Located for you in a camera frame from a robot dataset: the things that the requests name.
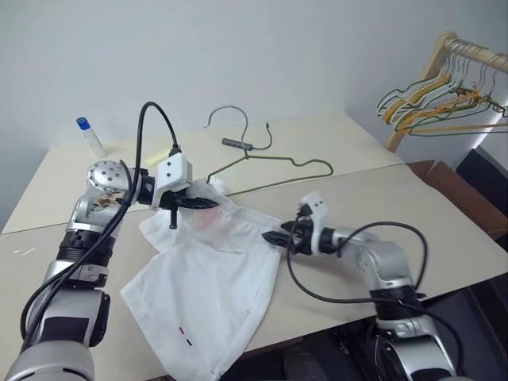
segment wooden rack pole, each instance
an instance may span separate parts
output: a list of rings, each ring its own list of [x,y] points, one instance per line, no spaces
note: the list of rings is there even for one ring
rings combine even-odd
[[[446,56],[449,54],[450,44],[457,39],[458,36],[454,32],[446,32],[439,36],[437,39],[436,45],[434,46],[434,50],[421,73],[420,79],[431,79],[435,77],[439,73],[439,69],[443,65]],[[467,41],[461,41],[465,44],[470,44]],[[493,67],[505,73],[508,73],[508,57],[499,57],[497,60],[493,60],[496,56],[496,53],[491,52],[488,49],[456,49],[457,54],[460,56],[465,56],[470,58],[471,60],[477,61],[481,64],[486,64],[487,66]],[[387,142],[387,150],[390,152],[395,152],[398,146],[402,142],[402,138],[405,136],[405,133],[402,132],[393,132],[388,139]]]

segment hanger hook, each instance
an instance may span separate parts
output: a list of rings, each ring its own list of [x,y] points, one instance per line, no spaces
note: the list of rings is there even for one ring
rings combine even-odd
[[[208,122],[204,125],[204,128],[210,127],[210,123],[212,122],[212,117],[214,116],[214,114],[216,112],[218,112],[219,110],[223,110],[223,109],[234,109],[234,110],[240,111],[244,115],[245,127],[244,127],[244,132],[241,134],[241,146],[244,149],[244,154],[247,155],[247,150],[245,149],[245,143],[244,143],[244,136],[245,136],[245,133],[247,132],[247,128],[248,128],[248,117],[247,117],[247,114],[245,113],[245,111],[243,111],[240,107],[235,106],[235,105],[224,105],[224,106],[218,107],[217,109],[213,110],[210,113],[210,115],[208,117]]]

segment table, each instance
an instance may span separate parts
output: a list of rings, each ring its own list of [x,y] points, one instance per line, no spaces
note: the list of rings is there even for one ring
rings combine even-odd
[[[508,256],[484,232],[433,188],[425,185],[404,164],[357,171],[303,183],[258,190],[233,198],[242,206],[289,220],[298,200],[320,191],[330,209],[330,225],[360,226],[392,220],[419,228],[429,241],[429,266],[422,291],[443,294],[508,271]],[[97,380],[141,381],[165,373],[137,328],[119,290],[150,260],[155,249],[137,225],[152,212],[127,214],[110,261],[105,291],[112,297],[110,322],[104,341],[92,348]],[[0,368],[7,369],[17,355],[21,337],[19,313],[31,292],[40,285],[50,260],[56,256],[65,225],[54,225],[0,235],[0,290],[4,329],[0,333]],[[400,244],[413,272],[421,261],[421,246],[411,233],[396,228],[373,230]],[[267,313],[247,350],[327,329],[374,313],[372,306],[330,305],[303,294],[291,281],[284,261]],[[296,257],[294,269],[315,292],[337,298],[367,296],[360,279],[330,258]],[[20,283],[20,274],[24,282]]]
[[[327,160],[334,168],[334,175],[401,163],[396,155],[379,146],[371,135],[342,111],[273,121],[270,125],[273,145],[267,151],[256,152],[261,155],[292,156],[297,162],[311,158]],[[145,123],[144,131],[151,127]],[[177,125],[175,129],[183,153],[193,164],[195,179],[206,177],[243,155],[241,150],[221,145],[222,137],[239,140],[243,127],[226,129],[212,124],[206,130],[185,133],[179,131]],[[265,145],[267,139],[264,125],[250,126],[245,137],[245,141],[258,147]],[[106,145],[109,155],[105,160],[123,159],[133,166],[135,146],[134,140]],[[171,136],[165,133],[160,137],[144,139],[143,146],[146,156],[169,150]],[[12,233],[67,222],[76,201],[86,190],[88,168],[97,161],[97,156],[87,143],[69,144],[50,150],[2,232]],[[220,177],[227,182],[231,191],[241,191],[262,185],[260,179],[268,184],[327,172],[328,168],[322,164],[296,168],[288,163],[267,165],[266,160],[249,160],[222,172]],[[146,208],[136,205],[131,210]]]

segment black cable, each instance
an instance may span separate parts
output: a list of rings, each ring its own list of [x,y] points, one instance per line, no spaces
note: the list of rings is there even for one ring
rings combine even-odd
[[[253,150],[255,150],[255,151],[263,151],[263,150],[269,149],[271,147],[271,144],[273,143],[273,137],[271,136],[270,123],[266,124],[266,128],[267,128],[268,136],[270,137],[270,142],[265,147],[252,147]]]
[[[294,220],[294,224],[291,226],[290,236],[289,236],[289,239],[287,240],[286,254],[287,254],[287,269],[288,269],[288,271],[290,273],[290,276],[293,279],[293,281],[296,283],[296,285],[303,292],[305,292],[309,296],[312,296],[313,298],[316,298],[318,300],[321,300],[323,302],[328,302],[328,303],[336,303],[336,304],[357,304],[357,303],[369,303],[369,302],[372,302],[372,303],[386,303],[386,304],[391,304],[391,305],[396,305],[396,306],[402,306],[404,308],[407,308],[408,310],[412,310],[412,311],[417,312],[419,314],[425,314],[425,315],[431,317],[432,319],[434,319],[434,320],[440,322],[442,325],[444,325],[444,327],[453,335],[453,338],[456,341],[456,345],[457,345],[456,372],[457,372],[457,374],[462,374],[463,373],[463,369],[464,369],[464,345],[462,343],[462,340],[460,339],[460,336],[459,336],[458,332],[452,327],[452,325],[450,323],[448,323],[442,317],[437,316],[436,314],[431,313],[431,312],[429,312],[427,310],[423,310],[422,308],[419,308],[419,307],[416,307],[416,306],[412,306],[412,305],[409,305],[409,304],[405,304],[405,303],[403,303],[401,301],[398,301],[398,300],[387,299],[387,298],[353,298],[353,299],[326,298],[326,297],[321,296],[319,294],[315,294],[314,292],[312,292],[311,290],[309,290],[308,288],[303,286],[303,284],[296,278],[296,275],[295,275],[295,273],[293,271],[293,266],[291,264],[291,257],[294,254],[296,254],[296,251],[293,248],[293,246],[294,246],[293,236],[294,236],[294,232],[296,230],[296,226],[297,226],[298,221],[299,221],[300,218],[301,218],[301,215],[297,214],[297,217]],[[423,234],[421,234],[421,232],[419,230],[417,230],[416,228],[414,228],[411,225],[399,224],[398,222],[387,222],[387,221],[374,222],[372,224],[365,225],[365,226],[355,230],[353,233],[351,233],[347,238],[345,238],[341,242],[341,245],[340,245],[339,248],[343,248],[359,232],[364,231],[365,229],[368,229],[368,228],[370,228],[372,226],[381,226],[380,224],[382,224],[382,225],[390,225],[390,226],[400,226],[400,227],[402,227],[404,229],[408,229],[408,230],[413,231],[419,237],[421,235],[420,238],[423,238],[422,242],[425,242],[425,244],[424,244],[425,255],[424,255],[424,260],[423,260],[422,269],[421,269],[421,275],[423,275],[424,272],[425,272],[425,265],[426,265],[426,260],[427,260],[427,256],[428,256],[427,244],[426,244],[425,238],[423,237]]]
[[[144,124],[144,116],[146,114],[146,110],[150,107],[155,107],[164,120],[166,121],[167,127],[169,128],[169,131],[171,133],[171,137],[173,140],[173,147],[172,152],[179,151],[178,141],[176,140],[175,130],[173,129],[173,126],[171,125],[171,122],[169,121],[169,118],[167,117],[166,113],[162,110],[162,108],[157,105],[155,102],[146,102],[142,107],[140,111],[140,116],[137,122],[137,143],[136,143],[136,163],[134,167],[134,179],[132,181],[132,178],[130,176],[130,171],[125,165],[123,161],[120,161],[120,164],[124,169],[126,170],[127,174],[127,180],[129,182],[129,190],[128,195],[126,198],[124,198],[124,201],[121,203],[120,208],[116,212],[116,214],[111,218],[111,220],[108,221],[106,226],[104,227],[104,230],[101,233],[101,236],[98,238],[98,240],[95,242],[94,245],[88,251],[76,262],[74,262],[70,267],[67,267],[66,269],[62,270],[59,274],[53,276],[51,279],[49,279],[47,282],[44,282],[43,285],[41,285],[36,292],[30,297],[29,302],[25,305],[25,308],[23,309],[23,313],[21,316],[24,318],[21,321],[21,335],[25,333],[24,335],[24,341],[23,345],[21,346],[21,352],[25,351],[30,344],[33,341],[33,335],[35,335],[35,332],[38,329],[38,326],[40,324],[40,321],[42,317],[44,316],[44,312],[49,306],[49,303],[52,301],[52,299],[55,297],[56,293],[60,290],[60,288],[63,286],[63,284],[74,274],[74,272],[88,259],[90,256],[94,254],[94,252],[97,250],[97,248],[102,244],[102,242],[117,228],[118,224],[120,224],[122,218],[125,216],[125,213],[127,213],[127,209],[130,207],[134,195],[136,193],[137,184],[139,181],[139,175],[140,175],[140,166],[141,166],[141,148],[142,148],[142,142],[143,142],[143,124]],[[48,286],[52,285],[58,280],[58,283],[56,283],[51,291],[49,291],[48,296],[44,299],[42,304],[40,305],[39,309],[37,310],[36,314],[33,315],[32,323],[30,324],[30,327],[26,329],[26,317],[28,315],[28,310],[32,304],[32,302],[35,300],[35,298],[40,295],[42,291],[44,291]]]
[[[365,226],[362,226],[361,228],[358,228],[354,232],[352,232],[348,237],[341,240],[339,244],[339,248],[337,251],[340,253],[341,249],[357,234],[363,232],[364,230],[373,228],[375,226],[395,226],[398,228],[403,228],[410,230],[411,232],[415,233],[418,238],[420,238],[421,245],[423,246],[423,257],[421,259],[421,267],[420,267],[420,273],[418,274],[418,279],[416,281],[416,284],[414,288],[418,290],[421,286],[421,281],[423,280],[423,277],[425,275],[425,270],[427,268],[427,259],[429,257],[429,246],[427,245],[427,240],[425,239],[424,235],[421,233],[420,230],[416,229],[414,226],[403,224],[401,222],[392,222],[392,221],[379,221],[379,222],[372,222],[371,224],[366,224]]]

